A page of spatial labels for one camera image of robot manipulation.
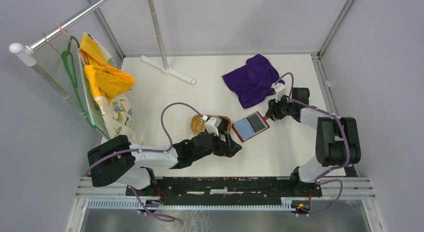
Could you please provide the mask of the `black credit card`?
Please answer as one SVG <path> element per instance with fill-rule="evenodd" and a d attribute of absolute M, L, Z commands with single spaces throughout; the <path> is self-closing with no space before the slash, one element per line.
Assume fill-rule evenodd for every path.
<path fill-rule="evenodd" d="M 267 123 L 259 113 L 253 113 L 247 117 L 247 120 L 256 133 L 259 133 L 260 131 L 268 128 Z"/>

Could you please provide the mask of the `red leather card holder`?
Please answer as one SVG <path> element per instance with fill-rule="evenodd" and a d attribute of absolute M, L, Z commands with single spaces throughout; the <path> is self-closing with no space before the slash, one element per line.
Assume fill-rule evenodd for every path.
<path fill-rule="evenodd" d="M 248 117 L 248 116 L 246 116 L 246 117 L 244 117 L 243 119 L 240 119 L 240 120 L 238 120 L 238 121 L 234 122 L 234 123 L 231 125 L 232 129 L 234 130 L 235 134 L 237 135 L 237 137 L 240 139 L 240 141 L 241 141 L 241 142 L 245 142 L 245 141 L 247 141 L 247 140 L 249 140 L 249 139 L 251 139 L 251 138 L 255 137 L 256 135 L 258 135 L 258 134 L 262 133 L 263 131 L 265 131 L 265 130 L 267 130 L 267 129 L 269 129 L 269 128 L 270 128 L 269 124 L 268 124 L 268 123 L 267 123 L 267 121 L 266 121 L 266 120 L 267 120 L 267 118 L 266 118 L 266 117 L 264 117 L 264 116 L 262 116 L 262 117 L 263 117 L 263 119 L 265 120 L 265 122 L 267 123 L 268 128 L 266 128 L 265 130 L 260 131 L 259 133 L 256 133 L 256 132 L 252 129 L 252 127 L 251 127 L 250 123 L 248 122 L 247 117 Z"/>

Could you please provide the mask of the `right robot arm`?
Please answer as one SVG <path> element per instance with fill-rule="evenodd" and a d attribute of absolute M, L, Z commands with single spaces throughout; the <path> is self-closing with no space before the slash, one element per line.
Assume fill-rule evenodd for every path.
<path fill-rule="evenodd" d="M 270 89 L 274 98 L 268 101 L 266 116 L 271 120 L 291 117 L 316 131 L 315 155 L 304 165 L 294 169 L 295 179 L 289 182 L 289 191 L 302 196 L 309 183 L 318 182 L 331 171 L 357 164 L 362 152 L 356 119 L 339 117 L 309 104 L 308 88 L 293 88 L 285 93 L 281 83 Z"/>

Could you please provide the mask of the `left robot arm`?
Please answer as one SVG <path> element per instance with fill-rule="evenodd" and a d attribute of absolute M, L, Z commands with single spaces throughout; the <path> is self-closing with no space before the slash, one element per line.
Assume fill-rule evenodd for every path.
<path fill-rule="evenodd" d="M 228 132 L 224 136 L 223 140 L 202 132 L 168 150 L 131 143 L 126 135 L 119 135 L 88 152 L 85 175 L 91 177 L 94 187 L 119 183 L 151 196 L 157 190 L 154 168 L 183 169 L 209 155 L 231 158 L 242 149 Z"/>

